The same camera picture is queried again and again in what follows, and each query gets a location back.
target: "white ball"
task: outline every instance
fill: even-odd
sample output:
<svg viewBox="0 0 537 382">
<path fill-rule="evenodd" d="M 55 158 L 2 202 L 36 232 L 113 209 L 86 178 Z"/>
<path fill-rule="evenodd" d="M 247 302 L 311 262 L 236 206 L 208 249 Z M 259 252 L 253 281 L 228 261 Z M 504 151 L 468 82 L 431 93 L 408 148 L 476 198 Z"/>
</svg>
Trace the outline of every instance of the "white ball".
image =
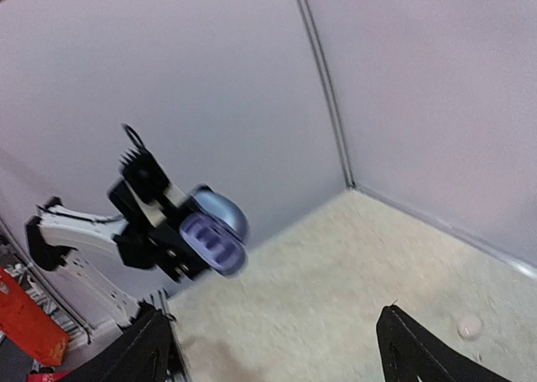
<svg viewBox="0 0 537 382">
<path fill-rule="evenodd" d="M 457 324 L 459 336 L 463 340 L 475 340 L 481 334 L 482 322 L 474 314 L 467 314 Z"/>
</svg>

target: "red object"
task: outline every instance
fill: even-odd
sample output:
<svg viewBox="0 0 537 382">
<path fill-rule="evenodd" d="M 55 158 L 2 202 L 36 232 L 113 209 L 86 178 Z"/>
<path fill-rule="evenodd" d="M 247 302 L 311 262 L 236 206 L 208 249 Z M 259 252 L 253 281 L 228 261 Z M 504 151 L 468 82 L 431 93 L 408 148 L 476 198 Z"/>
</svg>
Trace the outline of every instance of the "red object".
<svg viewBox="0 0 537 382">
<path fill-rule="evenodd" d="M 66 376 L 70 371 L 67 372 L 54 372 L 53 374 L 33 374 L 28 375 L 26 382 L 56 382 L 62 377 Z"/>
<path fill-rule="evenodd" d="M 0 268 L 0 330 L 42 365 L 61 365 L 69 335 Z"/>
</svg>

